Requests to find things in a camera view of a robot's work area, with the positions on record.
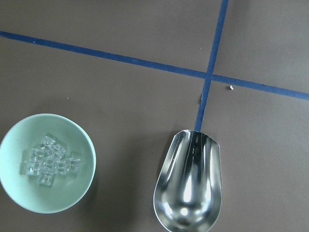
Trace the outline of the steel ice scoop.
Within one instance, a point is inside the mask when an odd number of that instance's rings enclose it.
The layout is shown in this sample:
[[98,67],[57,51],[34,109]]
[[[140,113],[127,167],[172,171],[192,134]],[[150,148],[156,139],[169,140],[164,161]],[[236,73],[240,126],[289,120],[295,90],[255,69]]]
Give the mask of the steel ice scoop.
[[220,146],[195,130],[175,134],[154,189],[153,205],[169,232],[208,232],[222,207]]

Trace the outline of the green ceramic bowl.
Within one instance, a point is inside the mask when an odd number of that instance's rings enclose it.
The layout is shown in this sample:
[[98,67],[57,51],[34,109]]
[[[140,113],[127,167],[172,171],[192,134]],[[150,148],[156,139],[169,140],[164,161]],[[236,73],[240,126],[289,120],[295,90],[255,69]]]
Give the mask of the green ceramic bowl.
[[0,183],[19,206],[36,213],[64,211],[87,193],[96,169],[89,135],[55,114],[26,117],[0,144]]

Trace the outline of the clear ice cubes pile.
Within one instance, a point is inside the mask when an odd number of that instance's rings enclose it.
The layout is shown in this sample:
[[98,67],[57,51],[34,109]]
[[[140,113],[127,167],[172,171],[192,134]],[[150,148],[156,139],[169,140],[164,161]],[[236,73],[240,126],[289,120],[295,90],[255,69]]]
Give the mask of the clear ice cubes pile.
[[68,150],[67,144],[51,134],[26,152],[20,165],[20,174],[39,185],[50,187],[56,177],[77,175],[82,164],[82,154]]

